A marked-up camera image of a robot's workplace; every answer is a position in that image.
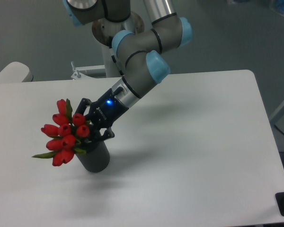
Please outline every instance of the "light blue joint cap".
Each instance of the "light blue joint cap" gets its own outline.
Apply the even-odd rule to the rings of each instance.
[[[182,40],[179,47],[184,46],[188,44],[193,39],[193,30],[190,26],[189,21],[185,17],[180,17],[180,20],[182,22]]]
[[[123,38],[129,34],[134,34],[134,33],[128,30],[122,30],[114,36],[113,41],[112,41],[112,48],[116,55],[117,55],[119,44],[121,43]]]
[[[153,80],[159,84],[170,74],[170,67],[156,51],[146,55],[146,64]]]
[[[78,20],[78,18],[76,18],[76,16],[73,14],[73,12],[71,11],[70,6],[67,4],[67,0],[62,0],[63,5],[65,6],[68,15],[71,17],[72,23],[78,27],[78,26],[83,26],[83,24]]]

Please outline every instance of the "red tulip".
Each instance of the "red tulip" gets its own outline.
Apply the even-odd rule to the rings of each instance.
[[[69,124],[70,121],[68,120],[68,118],[61,114],[61,113],[58,113],[58,114],[54,114],[53,115],[53,121],[58,124],[58,125],[63,125],[63,124]]]
[[[58,135],[58,127],[52,124],[45,124],[41,131],[45,133],[47,136],[57,136]]]
[[[66,101],[64,99],[61,99],[61,100],[57,101],[57,106],[58,106],[59,113],[65,115],[65,112],[66,112],[66,108],[65,108]]]
[[[69,124],[63,124],[58,128],[58,134],[62,137],[71,134],[71,126]]]
[[[63,148],[72,148],[75,146],[76,138],[73,135],[67,135],[62,139]]]
[[[49,150],[61,150],[63,148],[62,140],[51,140],[46,144],[46,148]]]
[[[74,116],[72,117],[72,122],[76,126],[81,126],[85,124],[85,116],[80,114],[80,113],[75,113]]]
[[[77,128],[76,133],[79,137],[87,137],[89,135],[89,127],[86,125],[81,125],[79,128]]]
[[[62,151],[59,151],[54,157],[53,157],[53,166],[61,166],[62,163],[68,163],[72,160],[74,157],[74,152],[72,149],[63,149]]]

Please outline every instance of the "black cable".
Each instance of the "black cable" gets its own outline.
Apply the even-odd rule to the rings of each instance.
[[[278,126],[274,125],[275,129],[277,129],[282,135],[284,135],[284,132],[278,128]]]

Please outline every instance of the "blue led light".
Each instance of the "blue led light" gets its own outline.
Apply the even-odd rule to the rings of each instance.
[[[106,101],[106,103],[107,103],[108,105],[112,105],[112,104],[113,104],[113,101],[110,100],[110,99],[108,99],[108,100]]]

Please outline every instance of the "tulip bouquet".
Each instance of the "tulip bouquet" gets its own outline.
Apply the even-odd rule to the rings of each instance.
[[[72,107],[69,99],[61,99],[57,102],[58,114],[53,115],[53,121],[59,125],[45,124],[41,131],[52,138],[46,144],[50,150],[48,153],[34,155],[36,158],[53,158],[53,166],[61,166],[72,160],[75,154],[86,154],[81,148],[84,141],[91,141],[89,131],[90,121],[80,113],[72,115]]]

